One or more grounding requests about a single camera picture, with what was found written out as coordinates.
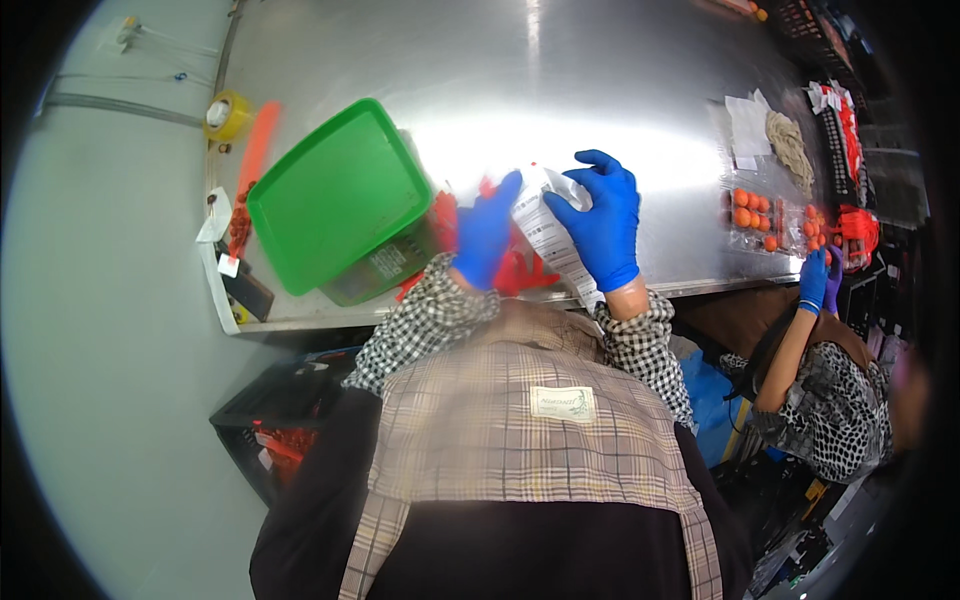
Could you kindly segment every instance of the checkered sleeve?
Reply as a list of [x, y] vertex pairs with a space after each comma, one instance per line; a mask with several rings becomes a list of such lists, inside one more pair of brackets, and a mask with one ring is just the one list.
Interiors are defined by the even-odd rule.
[[690, 395], [684, 384], [684, 372], [667, 344], [670, 342], [670, 319], [673, 304], [653, 290], [647, 290], [650, 310], [629, 321], [618, 321], [604, 303], [597, 304], [596, 320], [606, 331], [604, 346], [607, 359], [614, 367], [628, 372], [660, 395], [684, 427], [693, 426]]
[[450, 349], [500, 311], [500, 298], [491, 290], [483, 296], [465, 292], [447, 273], [452, 252], [437, 255], [423, 279], [387, 315], [357, 354], [356, 369], [343, 387], [380, 396], [387, 375], [424, 356]]

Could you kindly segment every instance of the blue nitrile glove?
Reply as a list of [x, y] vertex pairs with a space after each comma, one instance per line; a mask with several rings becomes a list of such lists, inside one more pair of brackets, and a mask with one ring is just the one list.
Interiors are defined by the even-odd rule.
[[814, 315], [820, 314], [827, 290], [827, 249], [821, 248], [806, 256], [800, 268], [800, 306]]
[[615, 158], [599, 150], [584, 150], [573, 157], [596, 165], [564, 172], [587, 189], [593, 208], [581, 212], [553, 192], [544, 192], [543, 200], [569, 231], [580, 259], [596, 279], [597, 290], [611, 292], [640, 273], [636, 265], [636, 228], [640, 223], [636, 179]]
[[477, 198], [473, 208], [457, 209], [457, 255], [450, 266], [467, 283], [486, 292], [500, 270], [510, 244], [510, 207], [520, 192], [523, 176], [509, 173], [489, 198]]

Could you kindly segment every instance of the white paper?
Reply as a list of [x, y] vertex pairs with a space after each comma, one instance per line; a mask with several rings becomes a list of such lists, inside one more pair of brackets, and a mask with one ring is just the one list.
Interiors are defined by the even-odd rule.
[[237, 277], [237, 269], [240, 268], [240, 259], [232, 258], [226, 252], [220, 254], [220, 262], [217, 263], [217, 271], [227, 277]]
[[260, 450], [256, 458], [260, 459], [260, 464], [263, 465], [266, 470], [270, 470], [270, 467], [274, 465], [274, 459], [270, 458], [270, 452], [267, 451], [267, 448]]
[[520, 172], [523, 186], [511, 208], [514, 223], [540, 258], [576, 287], [580, 300], [593, 314], [603, 294], [597, 291], [596, 281], [581, 262], [570, 234], [543, 201], [544, 191], [554, 192], [574, 208], [586, 211], [593, 207], [589, 192], [571, 178], [542, 167], [524, 167]]
[[534, 417], [592, 423], [597, 418], [593, 388], [530, 388], [530, 414]]
[[732, 120], [734, 156], [765, 156], [773, 152], [767, 139], [767, 112], [770, 111], [770, 105], [759, 89], [751, 96], [724, 98]]
[[214, 189], [209, 195], [216, 196], [217, 200], [206, 207], [206, 219], [203, 226], [200, 227], [200, 233], [197, 234], [198, 244], [216, 243], [223, 239], [230, 224], [230, 215], [233, 214], [230, 198], [223, 187]]

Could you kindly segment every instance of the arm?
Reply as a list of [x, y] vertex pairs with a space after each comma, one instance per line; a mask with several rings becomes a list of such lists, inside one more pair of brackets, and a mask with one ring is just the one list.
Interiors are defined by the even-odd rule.
[[457, 211], [456, 254], [436, 256], [404, 297], [387, 315], [356, 358], [356, 369], [343, 387], [360, 388], [376, 396], [383, 380], [424, 356], [450, 349], [479, 325], [492, 321], [500, 299], [493, 277], [510, 242], [510, 206], [523, 179], [507, 175], [488, 199]]
[[380, 396], [387, 375], [424, 356], [452, 348], [499, 314], [496, 292], [480, 293], [463, 287], [463, 276], [450, 267], [452, 259], [453, 254], [445, 253], [430, 261], [423, 279], [377, 326], [357, 354], [356, 369], [344, 379], [343, 387]]
[[606, 296], [606, 305], [597, 310], [597, 322], [607, 332], [608, 360], [660, 394], [674, 420], [689, 427], [693, 413], [684, 374], [667, 347], [673, 306], [647, 291], [636, 264], [640, 195], [634, 174], [597, 150], [573, 156], [595, 165], [564, 173], [587, 189], [593, 207], [580, 212], [549, 192], [543, 200], [573, 238], [597, 289]]
[[763, 380], [754, 408], [758, 411], [776, 413], [786, 400], [786, 391], [797, 379], [800, 359], [804, 357], [806, 340], [817, 323], [817, 316], [808, 310], [797, 310], [783, 341], [770, 363], [767, 378]]
[[777, 412], [786, 400], [786, 391], [797, 379], [797, 369], [804, 356], [806, 341], [817, 323], [821, 307], [824, 306], [827, 290], [826, 255], [827, 250], [823, 248], [811, 252], [800, 269], [800, 305], [783, 335], [777, 353], [774, 354], [759, 394], [756, 395], [754, 408], [758, 411]]
[[691, 427], [693, 411], [684, 372], [668, 347], [673, 304], [647, 290], [642, 276], [605, 296], [607, 303], [599, 305], [596, 319], [607, 332], [608, 360], [659, 394], [675, 422]]

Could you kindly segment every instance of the tape roll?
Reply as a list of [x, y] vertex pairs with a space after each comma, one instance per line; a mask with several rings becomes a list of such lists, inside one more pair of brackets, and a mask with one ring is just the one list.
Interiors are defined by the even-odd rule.
[[253, 117], [250, 101], [232, 89], [225, 89], [210, 103], [204, 119], [204, 134], [214, 141], [229, 142], [247, 132]]

